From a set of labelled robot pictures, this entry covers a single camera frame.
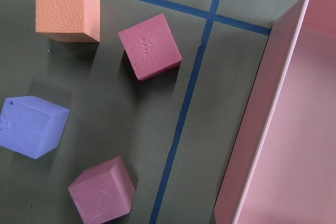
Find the magenta foam block far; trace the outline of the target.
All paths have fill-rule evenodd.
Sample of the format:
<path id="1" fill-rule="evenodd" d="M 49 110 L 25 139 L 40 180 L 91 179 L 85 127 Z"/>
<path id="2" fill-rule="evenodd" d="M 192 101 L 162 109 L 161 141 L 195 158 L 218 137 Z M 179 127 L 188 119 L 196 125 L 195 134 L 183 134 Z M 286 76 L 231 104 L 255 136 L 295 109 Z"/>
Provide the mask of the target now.
<path id="1" fill-rule="evenodd" d="M 118 36 L 140 81 L 178 67 L 182 62 L 164 14 L 120 31 Z"/>

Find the magenta foam block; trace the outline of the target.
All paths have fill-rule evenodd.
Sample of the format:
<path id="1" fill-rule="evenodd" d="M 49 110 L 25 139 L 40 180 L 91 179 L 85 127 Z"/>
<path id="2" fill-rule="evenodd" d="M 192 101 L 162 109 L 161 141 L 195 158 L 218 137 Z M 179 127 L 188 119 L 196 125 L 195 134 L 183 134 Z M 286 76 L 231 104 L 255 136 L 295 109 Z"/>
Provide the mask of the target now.
<path id="1" fill-rule="evenodd" d="M 105 223 L 128 214 L 136 192 L 120 156 L 86 169 L 68 191 L 84 223 Z"/>
<path id="2" fill-rule="evenodd" d="M 120 31 L 118 36 L 140 81 L 178 67 L 182 62 L 164 14 Z"/>

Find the magenta foam block near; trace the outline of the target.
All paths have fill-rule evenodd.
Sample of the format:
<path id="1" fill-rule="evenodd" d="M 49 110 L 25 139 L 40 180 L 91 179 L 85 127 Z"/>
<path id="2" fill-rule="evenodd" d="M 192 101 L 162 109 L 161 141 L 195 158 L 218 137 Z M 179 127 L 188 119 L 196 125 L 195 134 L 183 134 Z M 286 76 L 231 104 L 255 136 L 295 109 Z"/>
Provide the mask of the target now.
<path id="1" fill-rule="evenodd" d="M 105 223 L 128 214 L 136 192 L 120 156 L 86 169 L 68 191 L 84 223 Z"/>

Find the pink plastic tray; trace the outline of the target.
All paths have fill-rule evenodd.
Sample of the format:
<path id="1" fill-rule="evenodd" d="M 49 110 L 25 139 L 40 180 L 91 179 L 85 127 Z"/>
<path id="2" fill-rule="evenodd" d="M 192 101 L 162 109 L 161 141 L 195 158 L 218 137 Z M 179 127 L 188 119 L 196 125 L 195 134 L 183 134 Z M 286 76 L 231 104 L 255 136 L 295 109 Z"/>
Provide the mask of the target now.
<path id="1" fill-rule="evenodd" d="M 274 22 L 214 215 L 335 223 L 335 0 L 299 0 Z"/>

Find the orange foam block right side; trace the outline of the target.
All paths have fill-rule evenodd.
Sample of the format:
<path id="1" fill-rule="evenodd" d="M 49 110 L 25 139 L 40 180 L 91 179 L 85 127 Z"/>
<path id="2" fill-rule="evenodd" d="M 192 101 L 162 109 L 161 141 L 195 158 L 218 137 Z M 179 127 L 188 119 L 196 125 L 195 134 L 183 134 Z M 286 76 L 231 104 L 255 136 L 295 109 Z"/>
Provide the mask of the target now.
<path id="1" fill-rule="evenodd" d="M 35 31 L 59 42 L 100 41 L 100 0 L 36 0 Z"/>

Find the purple foam block right side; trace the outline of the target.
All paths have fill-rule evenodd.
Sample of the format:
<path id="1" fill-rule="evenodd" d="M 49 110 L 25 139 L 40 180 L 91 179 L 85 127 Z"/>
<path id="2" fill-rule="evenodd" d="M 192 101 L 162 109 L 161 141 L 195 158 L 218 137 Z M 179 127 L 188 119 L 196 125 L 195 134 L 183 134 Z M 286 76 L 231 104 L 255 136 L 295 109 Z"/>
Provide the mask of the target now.
<path id="1" fill-rule="evenodd" d="M 37 159 L 58 147 L 70 110 L 36 96 L 6 98 L 1 147 Z"/>

